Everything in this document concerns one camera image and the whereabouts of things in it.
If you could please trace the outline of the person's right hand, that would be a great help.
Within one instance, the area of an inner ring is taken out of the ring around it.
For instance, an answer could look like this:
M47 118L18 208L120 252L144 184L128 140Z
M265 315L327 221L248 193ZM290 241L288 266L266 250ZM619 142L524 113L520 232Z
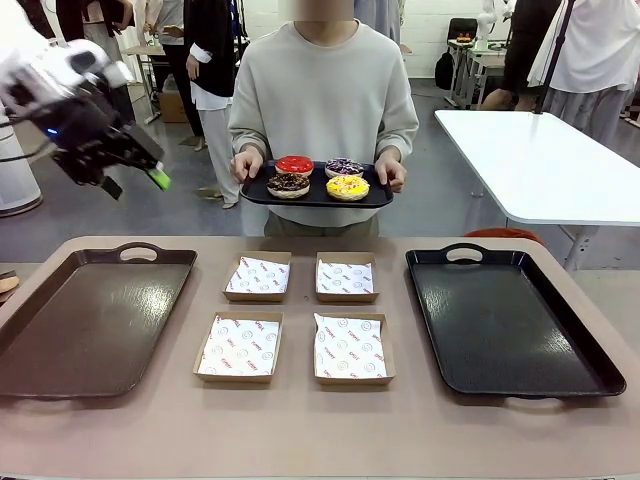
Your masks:
M256 177L262 164L263 157L261 153L255 149L248 148L233 157L230 171L238 184L244 184Z

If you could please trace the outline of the person's left hand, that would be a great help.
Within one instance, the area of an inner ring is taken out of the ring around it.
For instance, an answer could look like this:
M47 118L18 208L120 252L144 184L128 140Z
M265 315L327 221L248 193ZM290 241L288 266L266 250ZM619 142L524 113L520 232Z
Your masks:
M393 153L382 154L375 163L375 171L380 183L388 186L393 193L403 191L407 170Z

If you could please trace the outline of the black backpack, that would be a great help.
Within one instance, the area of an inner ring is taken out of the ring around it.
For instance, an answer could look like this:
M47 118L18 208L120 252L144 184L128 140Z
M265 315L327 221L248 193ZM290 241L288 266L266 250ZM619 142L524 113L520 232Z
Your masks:
M438 88L449 90L454 76L455 61L449 51L444 52L435 64L434 80Z

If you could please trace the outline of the chocolate sprinkled donut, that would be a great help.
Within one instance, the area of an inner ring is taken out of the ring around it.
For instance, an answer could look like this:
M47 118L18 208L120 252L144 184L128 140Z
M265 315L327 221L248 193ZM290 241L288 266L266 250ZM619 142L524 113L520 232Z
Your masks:
M295 199L310 191L308 177L295 173L276 173L269 178L267 190L270 195L279 199Z

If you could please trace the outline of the cardboard box on floor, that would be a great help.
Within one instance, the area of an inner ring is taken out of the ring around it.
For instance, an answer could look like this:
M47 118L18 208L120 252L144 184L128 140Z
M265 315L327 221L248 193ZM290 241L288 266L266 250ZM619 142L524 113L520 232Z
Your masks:
M178 91L158 95L161 118L165 123L187 123L188 118Z

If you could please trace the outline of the tan object with dark top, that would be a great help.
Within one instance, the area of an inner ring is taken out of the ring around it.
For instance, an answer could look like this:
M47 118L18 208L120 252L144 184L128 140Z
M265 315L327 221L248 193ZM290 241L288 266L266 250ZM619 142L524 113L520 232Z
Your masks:
M20 279L15 270L0 273L0 304L14 293L20 285Z

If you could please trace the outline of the person in beige sweater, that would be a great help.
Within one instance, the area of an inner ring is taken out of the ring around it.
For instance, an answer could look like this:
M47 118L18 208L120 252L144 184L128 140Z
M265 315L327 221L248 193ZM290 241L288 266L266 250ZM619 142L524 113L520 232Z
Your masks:
M288 22L252 42L232 109L260 112L271 151L263 163L301 155L374 169L381 122L418 119L399 46L356 19Z

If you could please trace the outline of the large brown serving tray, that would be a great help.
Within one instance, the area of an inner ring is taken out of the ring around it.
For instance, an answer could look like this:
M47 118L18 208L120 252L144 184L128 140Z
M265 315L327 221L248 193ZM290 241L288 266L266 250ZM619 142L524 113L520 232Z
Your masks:
M81 249L0 326L0 397L120 396L141 380L195 264L145 242Z

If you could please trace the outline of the bystander white loose clothes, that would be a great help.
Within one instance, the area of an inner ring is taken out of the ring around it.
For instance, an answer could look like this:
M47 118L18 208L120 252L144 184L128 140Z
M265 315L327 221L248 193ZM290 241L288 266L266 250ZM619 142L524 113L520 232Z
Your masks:
M528 75L541 87L561 0ZM609 147L640 80L640 0L576 0L543 110Z

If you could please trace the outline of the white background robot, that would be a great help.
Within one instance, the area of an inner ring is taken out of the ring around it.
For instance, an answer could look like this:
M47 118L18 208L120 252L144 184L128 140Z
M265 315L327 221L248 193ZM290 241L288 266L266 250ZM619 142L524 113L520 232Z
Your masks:
M481 12L477 16L477 31L474 48L486 50L492 28L500 18L500 10L496 9L496 0L482 0Z

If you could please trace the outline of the white side table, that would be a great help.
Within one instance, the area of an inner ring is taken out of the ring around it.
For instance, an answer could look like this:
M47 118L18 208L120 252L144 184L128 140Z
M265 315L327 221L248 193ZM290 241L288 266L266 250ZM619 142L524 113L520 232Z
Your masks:
M640 228L640 168L557 117L443 109L436 120L506 218L577 228L564 262L580 268L602 227Z

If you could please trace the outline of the small black serving tray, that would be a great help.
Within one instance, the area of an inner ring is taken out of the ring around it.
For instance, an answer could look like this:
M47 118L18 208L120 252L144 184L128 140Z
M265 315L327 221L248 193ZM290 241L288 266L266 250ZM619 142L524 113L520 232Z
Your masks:
M363 178L369 183L368 195L357 201L339 200L331 197L326 190L329 177L324 172L324 162L315 162L310 180L309 192L296 199L279 199L271 195L267 189L268 180L276 174L276 162L266 162L254 179L247 179L241 187L240 194L249 202L265 206L298 206L313 208L355 208L379 209L390 204L394 199L391 188L383 186L371 164L364 165Z

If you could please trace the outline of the white cylindrical pedestal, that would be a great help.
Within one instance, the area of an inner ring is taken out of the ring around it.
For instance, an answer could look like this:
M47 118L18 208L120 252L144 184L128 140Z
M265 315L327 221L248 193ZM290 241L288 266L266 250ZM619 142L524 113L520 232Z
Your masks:
M43 200L29 162L0 102L0 218L19 215L39 206Z

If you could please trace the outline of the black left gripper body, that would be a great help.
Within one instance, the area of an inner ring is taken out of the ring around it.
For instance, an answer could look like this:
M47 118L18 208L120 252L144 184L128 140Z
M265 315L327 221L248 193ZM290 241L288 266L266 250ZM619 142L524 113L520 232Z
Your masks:
M164 150L137 123L124 123L99 94L58 101L47 109L47 137L56 145L51 158L78 185L100 186L112 166L142 172Z

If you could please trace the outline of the person's left forearm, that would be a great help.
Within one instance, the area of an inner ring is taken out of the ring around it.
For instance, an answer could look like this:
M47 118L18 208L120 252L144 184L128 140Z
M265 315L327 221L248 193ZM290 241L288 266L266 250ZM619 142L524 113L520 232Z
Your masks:
M402 163L413 151L418 129L416 117L383 120L377 134L375 160L389 156Z

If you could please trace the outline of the orange round stool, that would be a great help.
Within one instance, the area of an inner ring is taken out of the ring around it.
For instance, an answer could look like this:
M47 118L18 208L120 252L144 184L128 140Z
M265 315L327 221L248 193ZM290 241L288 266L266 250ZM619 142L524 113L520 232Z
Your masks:
M544 241L533 232L511 227L496 227L479 229L465 234L467 238L508 238L508 239L527 239L534 241L540 245L544 245Z

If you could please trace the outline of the grey background desk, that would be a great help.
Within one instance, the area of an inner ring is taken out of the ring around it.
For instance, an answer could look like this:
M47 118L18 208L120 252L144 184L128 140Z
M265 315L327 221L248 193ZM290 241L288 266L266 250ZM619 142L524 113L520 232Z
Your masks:
M453 57L453 76L445 100L456 109L476 110L487 94L489 78L500 79L504 71L507 40L494 40L482 44L447 42Z

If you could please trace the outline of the purple sprinkled donut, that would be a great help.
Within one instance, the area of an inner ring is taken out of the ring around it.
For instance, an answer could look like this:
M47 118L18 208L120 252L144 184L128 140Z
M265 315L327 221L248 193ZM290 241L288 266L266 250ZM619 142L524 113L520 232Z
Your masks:
M329 178L339 176L356 176L362 177L364 166L349 158L334 158L325 164L325 174Z

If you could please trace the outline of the yellow sprinkled donut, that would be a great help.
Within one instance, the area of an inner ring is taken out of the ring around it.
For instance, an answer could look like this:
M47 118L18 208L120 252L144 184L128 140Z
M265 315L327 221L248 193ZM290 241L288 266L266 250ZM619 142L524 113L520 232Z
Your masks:
M357 175L341 175L331 178L326 184L329 196L342 201L359 201L364 199L370 190L370 184Z

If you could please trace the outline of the large black serving tray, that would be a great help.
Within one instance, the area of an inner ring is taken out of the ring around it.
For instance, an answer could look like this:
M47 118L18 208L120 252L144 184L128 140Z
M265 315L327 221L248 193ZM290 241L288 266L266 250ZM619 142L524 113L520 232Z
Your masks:
M451 390L523 399L625 392L622 373L530 254L457 243L405 258Z

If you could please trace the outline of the black tripod pole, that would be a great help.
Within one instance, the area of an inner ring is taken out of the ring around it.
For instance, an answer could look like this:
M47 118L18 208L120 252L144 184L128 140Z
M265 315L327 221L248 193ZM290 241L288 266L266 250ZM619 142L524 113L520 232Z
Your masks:
M572 15L572 11L574 8L576 0L563 0L563 9L561 11L562 13L562 17L561 17L561 24L559 27L559 31L558 34L556 36L556 39L554 41L554 45L553 45L553 49L551 50L551 58L550 60L545 64L546 66L546 73L544 75L544 82L542 85L542 90L540 92L540 96L539 96L539 100L536 103L535 109L533 111L534 114L539 115L542 113L543 110L543 106L544 106L544 102L546 99L546 96L548 94L548 91L550 89L550 85L551 85L551 81L559 60L559 56L562 50L562 47L564 45L565 39L566 39L566 32L568 29L568 25L570 22L570 18Z

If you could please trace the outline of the bystander grey trousers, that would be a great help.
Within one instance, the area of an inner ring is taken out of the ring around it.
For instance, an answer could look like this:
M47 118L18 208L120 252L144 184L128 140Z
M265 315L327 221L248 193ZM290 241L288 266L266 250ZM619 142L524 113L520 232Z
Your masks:
M116 36L134 25L130 0L77 0L86 39L99 45L113 62L122 60Z

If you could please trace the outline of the bystander black top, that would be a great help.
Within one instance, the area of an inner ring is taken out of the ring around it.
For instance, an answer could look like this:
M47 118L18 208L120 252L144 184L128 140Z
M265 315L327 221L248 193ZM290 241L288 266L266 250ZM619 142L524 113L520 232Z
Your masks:
M528 86L528 75L561 0L517 0L511 17L512 37L500 86L486 96L480 109L531 111L541 88Z

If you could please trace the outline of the red glazed donut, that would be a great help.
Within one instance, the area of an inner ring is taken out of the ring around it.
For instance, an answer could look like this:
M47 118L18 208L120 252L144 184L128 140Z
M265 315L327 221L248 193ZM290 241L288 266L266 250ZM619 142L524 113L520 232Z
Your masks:
M298 155L282 157L275 163L275 170L278 174L296 174L308 177L314 168L314 162L309 157Z

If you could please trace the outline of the bystander dark trousers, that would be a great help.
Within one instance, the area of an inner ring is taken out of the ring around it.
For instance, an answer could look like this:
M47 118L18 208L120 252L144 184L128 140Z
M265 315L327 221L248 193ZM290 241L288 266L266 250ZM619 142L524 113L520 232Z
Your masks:
M199 152L206 146L206 141L198 112L191 99L190 79L186 70L188 50L184 43L184 0L146 0L145 30L158 36L196 138L194 150Z

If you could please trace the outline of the person's right forearm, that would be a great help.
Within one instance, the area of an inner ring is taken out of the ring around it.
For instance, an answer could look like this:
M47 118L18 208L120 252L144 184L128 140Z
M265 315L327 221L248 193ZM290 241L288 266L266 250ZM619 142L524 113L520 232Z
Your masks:
M235 153L240 153L247 147L254 147L267 159L270 154L269 142L260 112L231 110L229 131Z

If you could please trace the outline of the bystander black jacket white trousers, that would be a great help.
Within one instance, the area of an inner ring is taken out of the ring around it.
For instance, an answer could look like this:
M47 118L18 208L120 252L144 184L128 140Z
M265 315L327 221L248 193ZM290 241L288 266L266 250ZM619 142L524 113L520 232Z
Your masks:
M184 35L191 98L217 181L201 194L230 209L239 201L239 185L230 173L233 152L228 131L235 81L230 0L184 0Z

